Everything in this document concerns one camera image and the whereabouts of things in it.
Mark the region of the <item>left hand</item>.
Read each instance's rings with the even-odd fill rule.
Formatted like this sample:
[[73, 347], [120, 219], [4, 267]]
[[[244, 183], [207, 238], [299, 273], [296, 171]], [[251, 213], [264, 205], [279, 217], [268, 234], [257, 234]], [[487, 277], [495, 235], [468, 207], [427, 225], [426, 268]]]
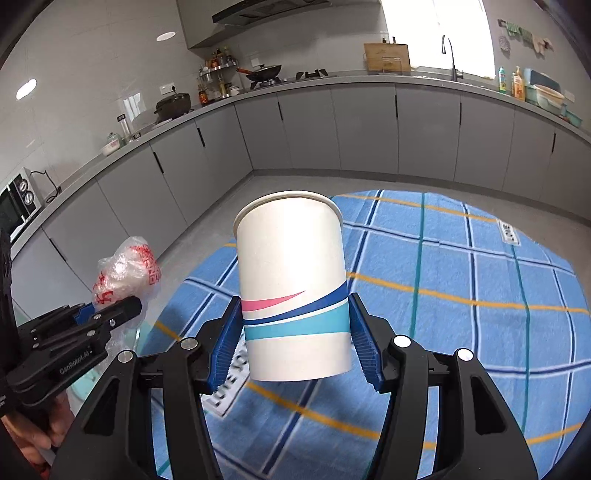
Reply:
[[73, 423], [74, 415], [65, 392], [53, 399], [48, 415], [49, 427], [45, 430], [18, 412], [9, 413], [1, 418], [21, 453], [34, 466], [46, 463], [41, 451], [59, 447]]

